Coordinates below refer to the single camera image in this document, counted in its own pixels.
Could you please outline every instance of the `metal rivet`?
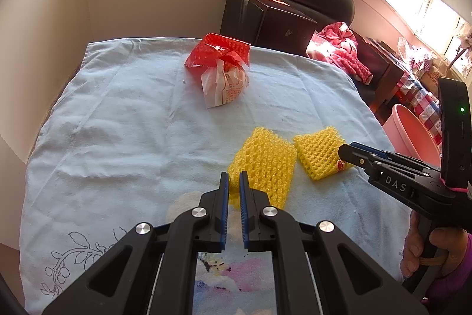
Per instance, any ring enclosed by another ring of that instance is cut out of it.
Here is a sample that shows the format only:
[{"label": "metal rivet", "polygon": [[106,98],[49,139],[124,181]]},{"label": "metal rivet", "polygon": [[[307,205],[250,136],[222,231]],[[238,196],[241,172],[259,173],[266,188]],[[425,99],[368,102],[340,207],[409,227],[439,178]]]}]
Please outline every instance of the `metal rivet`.
[{"label": "metal rivet", "polygon": [[263,214],[265,216],[276,216],[278,214],[278,211],[275,207],[267,206],[263,208]]},{"label": "metal rivet", "polygon": [[319,224],[319,229],[323,232],[331,232],[334,230],[334,224],[330,221],[323,221]]},{"label": "metal rivet", "polygon": [[150,231],[150,225],[148,223],[139,223],[136,226],[136,232],[140,235],[147,234]]},{"label": "metal rivet", "polygon": [[195,207],[192,210],[192,215],[196,218],[201,218],[202,216],[206,215],[206,209],[204,209],[203,207]]}]

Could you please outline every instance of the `purple sleeve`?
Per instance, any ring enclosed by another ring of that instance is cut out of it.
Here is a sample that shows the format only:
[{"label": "purple sleeve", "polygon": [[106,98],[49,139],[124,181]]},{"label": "purple sleeve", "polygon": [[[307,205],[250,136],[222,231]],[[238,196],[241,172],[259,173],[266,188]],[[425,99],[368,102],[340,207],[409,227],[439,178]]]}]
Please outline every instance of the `purple sleeve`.
[{"label": "purple sleeve", "polygon": [[468,234],[467,250],[461,264],[444,278],[436,279],[428,289],[429,300],[444,301],[456,293],[466,282],[472,272],[472,235]]}]

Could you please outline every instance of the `pink plastic basin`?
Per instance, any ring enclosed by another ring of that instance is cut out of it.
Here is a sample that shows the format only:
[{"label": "pink plastic basin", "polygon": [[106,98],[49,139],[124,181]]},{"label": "pink plastic basin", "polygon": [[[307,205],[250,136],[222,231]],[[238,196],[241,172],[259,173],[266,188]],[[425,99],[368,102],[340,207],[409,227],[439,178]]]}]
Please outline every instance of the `pink plastic basin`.
[{"label": "pink plastic basin", "polygon": [[441,166],[440,151],[433,138],[423,123],[405,106],[393,106],[383,129],[396,152]]}]

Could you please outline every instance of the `yellow mesh packaging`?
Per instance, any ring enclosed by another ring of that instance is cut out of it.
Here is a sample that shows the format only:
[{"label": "yellow mesh packaging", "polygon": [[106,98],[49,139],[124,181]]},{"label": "yellow mesh packaging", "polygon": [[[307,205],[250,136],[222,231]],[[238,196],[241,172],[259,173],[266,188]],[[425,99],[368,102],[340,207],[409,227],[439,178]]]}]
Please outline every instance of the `yellow mesh packaging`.
[{"label": "yellow mesh packaging", "polygon": [[352,166],[350,163],[343,162],[337,154],[342,144],[344,144],[344,139],[331,126],[313,134],[294,137],[298,158],[313,180],[320,180]]},{"label": "yellow mesh packaging", "polygon": [[296,161],[295,147],[264,127],[256,127],[228,167],[230,203],[239,207],[239,173],[249,186],[267,193],[272,206],[284,208]]}]

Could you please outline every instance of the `red plastic wrapper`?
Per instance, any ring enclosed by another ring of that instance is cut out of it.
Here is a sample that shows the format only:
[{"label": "red plastic wrapper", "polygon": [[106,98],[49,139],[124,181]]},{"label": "red plastic wrapper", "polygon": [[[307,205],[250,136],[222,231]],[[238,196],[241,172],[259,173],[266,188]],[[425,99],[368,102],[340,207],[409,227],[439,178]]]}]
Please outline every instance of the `red plastic wrapper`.
[{"label": "red plastic wrapper", "polygon": [[184,66],[200,76],[207,108],[235,100],[249,84],[249,43],[218,34],[207,34]]}]

